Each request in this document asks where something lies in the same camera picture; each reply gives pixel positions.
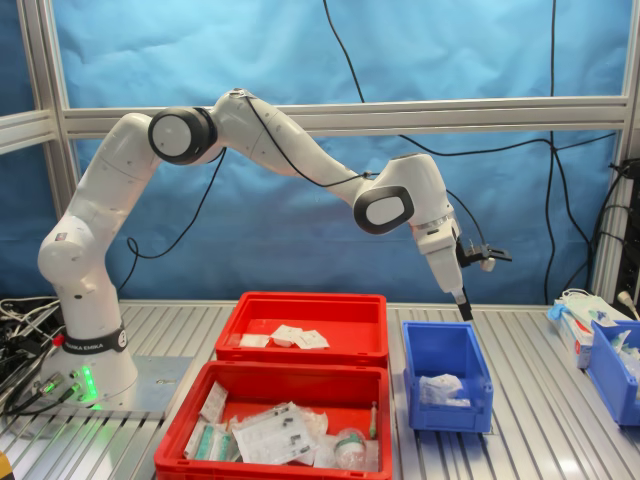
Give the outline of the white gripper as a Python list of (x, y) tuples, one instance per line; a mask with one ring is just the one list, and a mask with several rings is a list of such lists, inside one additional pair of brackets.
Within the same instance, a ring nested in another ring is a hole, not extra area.
[(462, 273), (456, 256), (457, 234), (453, 223), (416, 226), (415, 241), (441, 290), (453, 295), (462, 319), (472, 321), (472, 307), (463, 288)]

